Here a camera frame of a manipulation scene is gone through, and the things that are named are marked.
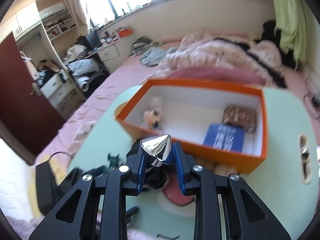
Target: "air conditioner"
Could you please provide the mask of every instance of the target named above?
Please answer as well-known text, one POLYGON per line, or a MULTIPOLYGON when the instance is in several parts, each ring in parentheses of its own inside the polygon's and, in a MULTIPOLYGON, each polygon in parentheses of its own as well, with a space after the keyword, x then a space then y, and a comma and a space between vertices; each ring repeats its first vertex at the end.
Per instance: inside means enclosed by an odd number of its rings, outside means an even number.
POLYGON ((60 14, 62 12, 65 12, 65 11, 66 11, 66 6, 64 5, 63 2, 61 2, 61 3, 57 3, 55 5, 52 5, 48 8, 40 11, 39 14, 40 14, 41 20, 45 21, 48 18, 55 16, 57 14, 60 14))

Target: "book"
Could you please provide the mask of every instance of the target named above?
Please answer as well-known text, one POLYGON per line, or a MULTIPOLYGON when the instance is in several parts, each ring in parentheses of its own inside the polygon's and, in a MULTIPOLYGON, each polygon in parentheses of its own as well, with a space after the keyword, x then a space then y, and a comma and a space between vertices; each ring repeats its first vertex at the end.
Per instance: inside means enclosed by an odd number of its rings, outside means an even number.
POLYGON ((204 138, 203 145, 223 151, 242 152, 245 131, 241 127, 212 123, 204 138))

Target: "open cardboard box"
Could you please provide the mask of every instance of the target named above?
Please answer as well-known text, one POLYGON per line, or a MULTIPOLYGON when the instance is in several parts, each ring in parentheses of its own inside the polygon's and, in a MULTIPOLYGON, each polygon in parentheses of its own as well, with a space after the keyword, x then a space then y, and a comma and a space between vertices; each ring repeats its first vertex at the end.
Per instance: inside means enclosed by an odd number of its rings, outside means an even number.
POLYGON ((244 173, 252 172, 267 158, 267 113, 261 89, 230 82, 149 80, 116 116, 132 138, 159 135, 143 120, 144 112, 151 110, 150 101, 154 96, 163 101, 160 126, 164 134, 180 141, 186 153, 244 173), (223 112, 230 105, 256 111, 256 130, 245 134, 242 153, 202 145, 209 125, 222 123, 223 112))

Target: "curtain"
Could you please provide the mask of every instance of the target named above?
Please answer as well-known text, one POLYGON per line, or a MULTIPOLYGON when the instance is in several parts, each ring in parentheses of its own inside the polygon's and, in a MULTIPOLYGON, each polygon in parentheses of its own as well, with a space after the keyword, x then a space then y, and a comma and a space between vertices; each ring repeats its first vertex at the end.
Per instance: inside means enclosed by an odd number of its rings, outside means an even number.
POLYGON ((280 48, 284 53, 293 49, 293 57, 305 63, 307 57, 306 18, 301 0, 273 0, 276 29, 281 30, 280 48))
POLYGON ((90 18, 88 16, 86 0, 63 0, 71 17, 75 20, 78 34, 90 34, 90 18))

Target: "brown door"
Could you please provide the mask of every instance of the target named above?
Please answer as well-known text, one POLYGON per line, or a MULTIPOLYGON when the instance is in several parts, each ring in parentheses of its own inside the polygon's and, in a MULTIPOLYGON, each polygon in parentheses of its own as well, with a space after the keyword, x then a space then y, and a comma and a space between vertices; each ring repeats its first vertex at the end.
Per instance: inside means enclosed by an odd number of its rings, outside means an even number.
POLYGON ((43 95, 30 95, 33 82, 11 33, 0 44, 0 120, 38 155, 64 121, 43 95))

